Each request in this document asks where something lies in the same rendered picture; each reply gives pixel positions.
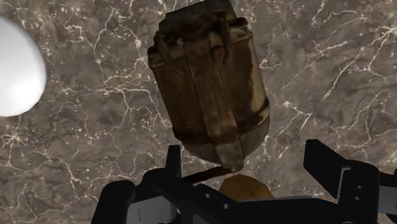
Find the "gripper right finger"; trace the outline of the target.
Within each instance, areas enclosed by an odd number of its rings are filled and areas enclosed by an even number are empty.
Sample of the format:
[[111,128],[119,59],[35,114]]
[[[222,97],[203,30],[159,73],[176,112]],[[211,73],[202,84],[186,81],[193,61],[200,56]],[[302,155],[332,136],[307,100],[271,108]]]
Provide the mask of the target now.
[[340,224],[379,224],[379,213],[397,224],[397,168],[387,174],[348,160],[318,139],[306,140],[303,166],[338,200]]

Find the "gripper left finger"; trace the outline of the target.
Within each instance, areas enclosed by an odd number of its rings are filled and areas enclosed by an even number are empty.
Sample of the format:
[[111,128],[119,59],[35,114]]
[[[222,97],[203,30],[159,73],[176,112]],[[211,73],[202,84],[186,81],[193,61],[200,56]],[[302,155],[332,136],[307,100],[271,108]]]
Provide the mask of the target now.
[[91,224],[232,224],[239,203],[181,177],[181,148],[168,148],[165,167],[148,171],[135,185],[108,183]]

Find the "tan rounded object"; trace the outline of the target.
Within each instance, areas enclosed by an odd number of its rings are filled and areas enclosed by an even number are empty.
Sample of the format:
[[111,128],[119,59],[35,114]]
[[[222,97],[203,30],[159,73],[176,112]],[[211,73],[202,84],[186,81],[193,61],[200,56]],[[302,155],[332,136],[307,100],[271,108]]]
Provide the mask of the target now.
[[222,182],[219,192],[237,202],[256,199],[274,199],[274,196],[266,185],[257,179],[243,174],[236,174],[226,178]]

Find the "brown worn backpack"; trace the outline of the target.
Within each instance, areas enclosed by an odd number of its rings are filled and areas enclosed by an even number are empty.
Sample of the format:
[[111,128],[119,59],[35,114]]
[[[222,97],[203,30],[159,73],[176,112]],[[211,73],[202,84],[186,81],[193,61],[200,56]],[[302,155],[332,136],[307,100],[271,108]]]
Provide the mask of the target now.
[[199,183],[239,172],[270,125],[253,33],[230,0],[202,0],[168,12],[147,51],[175,137],[214,168]]

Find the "white round object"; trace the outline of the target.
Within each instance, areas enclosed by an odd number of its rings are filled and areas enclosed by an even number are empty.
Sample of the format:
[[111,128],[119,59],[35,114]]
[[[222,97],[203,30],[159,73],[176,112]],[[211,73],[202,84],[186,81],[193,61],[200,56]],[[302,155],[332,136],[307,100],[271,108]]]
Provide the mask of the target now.
[[45,91],[46,64],[41,50],[19,24],[0,15],[0,117],[32,109]]

